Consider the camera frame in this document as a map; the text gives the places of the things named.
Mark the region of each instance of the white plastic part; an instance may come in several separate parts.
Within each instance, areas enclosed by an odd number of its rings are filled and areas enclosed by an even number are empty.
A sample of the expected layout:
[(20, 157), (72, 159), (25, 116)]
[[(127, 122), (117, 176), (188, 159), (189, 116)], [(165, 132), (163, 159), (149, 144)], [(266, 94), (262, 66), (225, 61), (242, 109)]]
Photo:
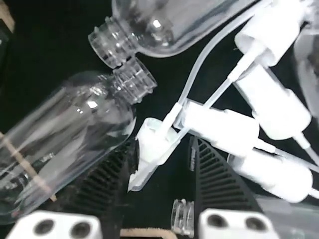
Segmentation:
[(239, 175), (290, 203), (301, 202), (312, 190), (310, 170), (283, 157), (254, 149), (244, 159), (230, 155), (228, 162)]
[(261, 0), (255, 5), (251, 6), (249, 9), (247, 9), (245, 12), (243, 12), (241, 15), (239, 15), (237, 18), (235, 18), (233, 21), (231, 21), (229, 24), (227, 24), (223, 29), (220, 30), (204, 47), (200, 55), (198, 56), (195, 64), (193, 65), (193, 68), (188, 76), (188, 79), (186, 81), (185, 87), (178, 99), (178, 104), (183, 105), (185, 102), (188, 93), (190, 91), (190, 88), (192, 87), (197, 73), (199, 72), (200, 67), (202, 66), (203, 62), (205, 61), (206, 57), (209, 55), (209, 53), (215, 48), (215, 46), (223, 40), (229, 33), (234, 31), (236, 28), (238, 28), (241, 24), (243, 24), (245, 21), (250, 19), (252, 16), (254, 16), (258, 11), (261, 11), (266, 6), (268, 6), (272, 0)]
[(294, 137), (310, 124), (312, 116), (291, 90), (261, 65), (234, 83), (251, 106), (253, 117), (274, 140)]
[(298, 37), (304, 14), (300, 0), (276, 0), (249, 20), (235, 36), (235, 43), (246, 54), (258, 42), (266, 48), (259, 60), (275, 66)]
[(264, 54), (266, 48), (258, 41), (252, 42), (250, 48), (245, 52), (244, 56), (237, 62), (237, 65), (229, 73), (227, 79), (235, 82), (239, 77), (254, 63), (257, 57)]
[[(46, 227), (42, 230), (37, 229), (41, 223), (49, 220), (53, 222), (51, 229), (48, 228), (50, 223), (46, 223)], [(85, 232), (82, 231), (82, 237), (73, 231), (74, 227), (79, 223), (85, 224)], [(100, 221), (97, 217), (68, 214), (68, 213), (55, 213), (49, 211), (36, 211), (28, 216), (25, 216), (17, 221), (13, 229), (6, 237), (6, 239), (102, 239), (102, 231)]]
[(185, 104), (181, 123), (212, 146), (238, 157), (245, 157), (254, 148), (259, 135), (254, 118), (231, 110), (206, 109), (193, 101)]
[(139, 167), (130, 177), (129, 191), (140, 191), (156, 168), (164, 164), (177, 147), (178, 143), (174, 143), (177, 132), (169, 128), (164, 137), (159, 137), (157, 132), (161, 127), (162, 121), (159, 119), (147, 118), (144, 120), (137, 134), (140, 145)]
[(200, 239), (279, 239), (271, 221), (256, 212), (206, 209), (199, 216)]

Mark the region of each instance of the dark surface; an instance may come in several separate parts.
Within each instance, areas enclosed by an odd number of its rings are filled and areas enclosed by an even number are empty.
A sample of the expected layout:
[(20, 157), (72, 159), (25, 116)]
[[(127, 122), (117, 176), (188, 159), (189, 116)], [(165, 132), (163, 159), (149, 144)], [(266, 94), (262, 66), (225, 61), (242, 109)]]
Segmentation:
[[(198, 137), (192, 137), (191, 142), (196, 171), (195, 225), (198, 224), (200, 213), (210, 208), (263, 213), (251, 190), (225, 157)], [(210, 216), (208, 220), (217, 227), (227, 226), (220, 216)], [(195, 238), (197, 236), (198, 229), (195, 228)]]
[[(6, 26), (4, 21), (0, 19), (0, 72), (5, 67), (6, 56), (11, 37), (12, 33), (10, 32), (9, 28)], [(3, 84), (2, 80), (3, 79), (0, 78), (0, 91)]]
[[(110, 0), (5, 0), (5, 2), (16, 21), (16, 28), (9, 49), (7, 66), (0, 74), (1, 79), (5, 80), (0, 95), (2, 132), (7, 132), (40, 104), (62, 80), (80, 71), (110, 72), (95, 55), (87, 40), (87, 35), (93, 27), (100, 25), (105, 16), (111, 15)], [(170, 110), (179, 97), (196, 57), (216, 32), (174, 57), (156, 59), (139, 55), (159, 86), (152, 95), (137, 105), (136, 129), (146, 117), (162, 119)], [(204, 102), (235, 66), (241, 53), (235, 49), (233, 37), (234, 33), (219, 44), (207, 58), (194, 83), (190, 98)], [(291, 51), (274, 71), (286, 87), (301, 95), (292, 68)], [(215, 106), (251, 115), (248, 105), (233, 87)], [(316, 126), (313, 124), (308, 127), (305, 134), (317, 150), (319, 132)], [(125, 227), (168, 229), (174, 199), (193, 199), (194, 181), (192, 173), (187, 170), (187, 139), (188, 137), (167, 163), (159, 167), (141, 192), (129, 194), (131, 207), (125, 217)], [(307, 158), (292, 140), (285, 140), (275, 145)], [(256, 192), (261, 191), (255, 185), (252, 185), (252, 188)], [(316, 200), (309, 199), (309, 201), (316, 203)], [(4, 236), (9, 227), (1, 229)]]

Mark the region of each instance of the clear plastic bottle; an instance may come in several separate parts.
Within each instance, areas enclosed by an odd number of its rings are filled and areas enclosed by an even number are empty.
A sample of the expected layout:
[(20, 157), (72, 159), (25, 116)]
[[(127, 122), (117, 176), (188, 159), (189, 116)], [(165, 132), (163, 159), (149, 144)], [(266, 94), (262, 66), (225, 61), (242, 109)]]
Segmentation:
[(122, 144), (135, 126), (131, 105), (155, 86), (135, 58), (114, 75), (79, 73), (1, 133), (0, 224), (31, 212)]
[(112, 0), (113, 16), (96, 27), (89, 41), (109, 67), (136, 52), (176, 55), (255, 0)]

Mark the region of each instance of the hole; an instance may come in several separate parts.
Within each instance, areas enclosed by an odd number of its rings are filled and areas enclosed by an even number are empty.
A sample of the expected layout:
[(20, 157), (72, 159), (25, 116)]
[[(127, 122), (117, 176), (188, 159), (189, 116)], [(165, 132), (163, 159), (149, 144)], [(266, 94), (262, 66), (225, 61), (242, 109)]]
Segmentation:
[(73, 226), (71, 230), (71, 235), (75, 239), (83, 239), (90, 233), (90, 230), (90, 224), (86, 222), (77, 223)]
[(41, 221), (35, 226), (34, 233), (39, 236), (48, 234), (52, 230), (53, 225), (54, 221), (51, 219)]
[(207, 221), (210, 226), (217, 228), (225, 228), (228, 226), (226, 220), (220, 215), (210, 215)]
[(265, 223), (258, 218), (248, 218), (246, 220), (246, 226), (249, 229), (252, 229), (255, 231), (266, 231), (267, 230)]

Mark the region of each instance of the white plastic nozzle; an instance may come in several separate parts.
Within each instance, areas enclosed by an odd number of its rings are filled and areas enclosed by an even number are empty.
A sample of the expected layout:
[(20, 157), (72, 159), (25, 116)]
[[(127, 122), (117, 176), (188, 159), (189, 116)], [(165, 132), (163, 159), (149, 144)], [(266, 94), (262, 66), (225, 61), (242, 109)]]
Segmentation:
[(139, 167), (130, 177), (129, 191), (139, 191), (147, 183), (159, 165), (164, 164), (173, 153), (179, 142), (176, 142), (177, 132), (173, 128), (166, 135), (158, 136), (162, 121), (147, 118), (141, 126), (137, 139), (140, 145)]
[(261, 65), (256, 65), (234, 85), (251, 106), (253, 117), (271, 139), (294, 137), (311, 122), (311, 114), (294, 92), (285, 89), (276, 76)]
[(248, 21), (235, 43), (246, 54), (258, 42), (265, 47), (260, 61), (274, 66), (298, 37), (304, 14), (300, 0), (277, 0)]
[(235, 68), (227, 76), (231, 82), (237, 81), (240, 76), (254, 63), (257, 57), (265, 52), (265, 46), (258, 41), (252, 42), (250, 48), (245, 52), (244, 56), (238, 61)]
[(254, 148), (259, 135), (255, 119), (230, 110), (206, 109), (193, 101), (185, 104), (181, 123), (214, 147), (239, 157)]
[(290, 203), (301, 202), (312, 190), (309, 169), (283, 157), (254, 149), (245, 158), (230, 155), (228, 162), (239, 175)]
[(165, 116), (161, 127), (156, 131), (156, 136), (159, 138), (163, 138), (166, 136), (167, 132), (173, 125), (176, 117), (178, 116), (179, 112), (182, 109), (182, 105), (179, 103), (176, 103), (173, 108), (170, 110), (170, 112)]

